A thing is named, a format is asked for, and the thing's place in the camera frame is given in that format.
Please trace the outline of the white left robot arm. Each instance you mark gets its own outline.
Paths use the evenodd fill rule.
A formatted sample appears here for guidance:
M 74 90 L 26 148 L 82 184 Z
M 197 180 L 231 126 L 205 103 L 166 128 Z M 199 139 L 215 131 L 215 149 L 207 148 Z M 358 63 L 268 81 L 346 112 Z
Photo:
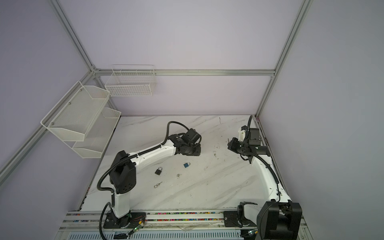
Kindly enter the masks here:
M 104 227 L 131 228 L 134 222 L 143 221 L 146 214 L 134 217 L 130 206 L 130 192 L 137 184 L 137 176 L 144 168 L 174 155 L 198 157 L 201 154 L 202 136 L 195 129 L 187 129 L 185 133 L 170 135 L 165 140 L 147 149 L 126 153 L 120 151 L 108 170 L 97 183 L 99 191 L 108 191 L 111 201 L 106 204 L 110 208 Z

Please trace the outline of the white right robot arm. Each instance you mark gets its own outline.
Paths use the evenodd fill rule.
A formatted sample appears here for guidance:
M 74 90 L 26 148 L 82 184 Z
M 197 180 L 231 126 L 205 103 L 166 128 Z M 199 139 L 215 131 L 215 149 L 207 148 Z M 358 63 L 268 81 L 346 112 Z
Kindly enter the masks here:
M 245 236 L 257 240 L 295 240 L 303 210 L 299 203 L 293 202 L 284 189 L 273 163 L 266 158 L 271 154 L 262 146 L 260 130 L 249 126 L 239 129 L 239 137 L 232 138 L 228 149 L 249 162 L 261 178 L 262 198 L 259 201 L 242 201 L 235 215 L 225 213 L 226 223 L 236 227 L 255 227 Z

